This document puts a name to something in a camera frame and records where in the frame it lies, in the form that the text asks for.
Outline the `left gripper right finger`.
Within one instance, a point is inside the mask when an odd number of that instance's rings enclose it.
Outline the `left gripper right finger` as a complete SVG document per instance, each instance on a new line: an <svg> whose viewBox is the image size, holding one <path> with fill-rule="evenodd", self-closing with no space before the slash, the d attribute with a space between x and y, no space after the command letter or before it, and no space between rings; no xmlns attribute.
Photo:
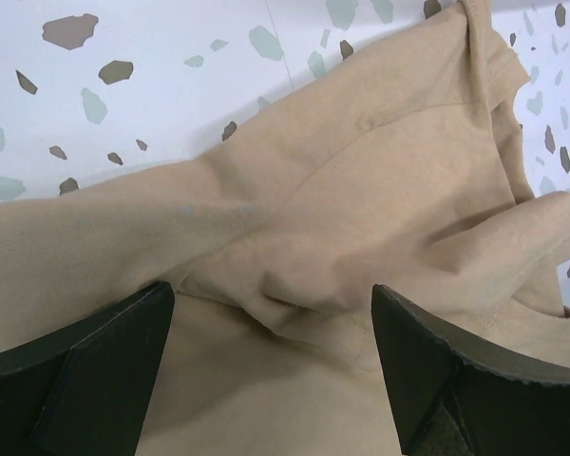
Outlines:
<svg viewBox="0 0 570 456"><path fill-rule="evenodd" d="M491 343L376 285L371 320L405 455L570 456L570 369Z"/></svg>

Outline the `beige t shirt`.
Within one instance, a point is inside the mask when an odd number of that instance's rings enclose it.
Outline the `beige t shirt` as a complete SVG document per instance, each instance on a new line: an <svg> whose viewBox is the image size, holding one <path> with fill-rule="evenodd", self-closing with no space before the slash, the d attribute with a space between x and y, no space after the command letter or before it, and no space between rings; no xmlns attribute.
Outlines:
<svg viewBox="0 0 570 456"><path fill-rule="evenodd" d="M378 283L570 368L570 194L526 179L527 79L459 1L191 161L0 203L0 352L169 283L141 455L398 454Z"/></svg>

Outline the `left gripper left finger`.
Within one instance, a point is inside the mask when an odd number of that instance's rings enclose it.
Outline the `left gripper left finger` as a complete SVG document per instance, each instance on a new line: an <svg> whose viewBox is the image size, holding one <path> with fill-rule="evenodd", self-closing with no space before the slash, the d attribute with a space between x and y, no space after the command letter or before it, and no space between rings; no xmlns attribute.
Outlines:
<svg viewBox="0 0 570 456"><path fill-rule="evenodd" d="M155 283L0 352L0 455L135 454L174 304Z"/></svg>

